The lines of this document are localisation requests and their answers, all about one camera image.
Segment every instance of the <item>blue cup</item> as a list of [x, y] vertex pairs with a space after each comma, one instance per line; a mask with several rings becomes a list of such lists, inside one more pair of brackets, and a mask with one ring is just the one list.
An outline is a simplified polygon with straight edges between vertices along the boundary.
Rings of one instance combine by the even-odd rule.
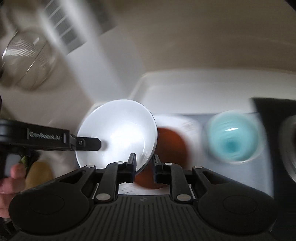
[[266, 141], [262, 124], [255, 117], [237, 111], [215, 115], [206, 131], [210, 152], [217, 159], [229, 163], [254, 159]]

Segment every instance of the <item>metal strainer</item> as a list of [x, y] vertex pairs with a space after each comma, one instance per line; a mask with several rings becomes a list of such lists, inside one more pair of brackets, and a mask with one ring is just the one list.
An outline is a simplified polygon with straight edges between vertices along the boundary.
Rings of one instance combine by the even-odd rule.
[[50, 74], [55, 55], [44, 35], [16, 30], [3, 53], [2, 62], [5, 72], [14, 79], [15, 85], [34, 90]]

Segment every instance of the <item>air vent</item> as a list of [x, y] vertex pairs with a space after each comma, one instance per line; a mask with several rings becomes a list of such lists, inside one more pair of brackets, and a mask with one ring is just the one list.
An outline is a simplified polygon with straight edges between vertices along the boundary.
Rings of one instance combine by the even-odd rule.
[[86, 2], [94, 13], [103, 33], [115, 27], [115, 24], [101, 0], [86, 0]]
[[40, 0], [40, 3], [61, 41], [67, 47], [68, 52], [71, 52], [84, 44], [84, 42], [78, 37], [73, 24], [71, 23], [69, 17], [65, 14], [59, 1]]

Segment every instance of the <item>finger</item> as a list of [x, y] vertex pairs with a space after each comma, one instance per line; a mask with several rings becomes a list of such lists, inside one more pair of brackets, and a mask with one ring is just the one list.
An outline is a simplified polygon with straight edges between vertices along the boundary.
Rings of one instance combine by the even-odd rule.
[[13, 179], [23, 178], [26, 175], [26, 168], [24, 164], [19, 163], [12, 166], [10, 169], [10, 176]]
[[8, 208], [16, 194], [0, 194], [0, 208]]
[[0, 217], [10, 218], [8, 213], [8, 208], [0, 208]]
[[13, 179], [12, 177], [0, 180], [0, 194], [18, 193], [25, 188], [25, 179]]

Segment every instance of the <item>white bowl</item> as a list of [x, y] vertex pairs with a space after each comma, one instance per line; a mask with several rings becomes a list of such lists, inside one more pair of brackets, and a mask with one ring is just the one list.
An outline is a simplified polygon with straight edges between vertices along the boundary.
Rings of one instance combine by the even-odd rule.
[[97, 169], [109, 163], [127, 162], [130, 153], [137, 158], [137, 174], [151, 159], [157, 143], [157, 127], [150, 111], [133, 100], [114, 100], [95, 109], [82, 123], [77, 136], [97, 137], [98, 151], [76, 151], [80, 167]]

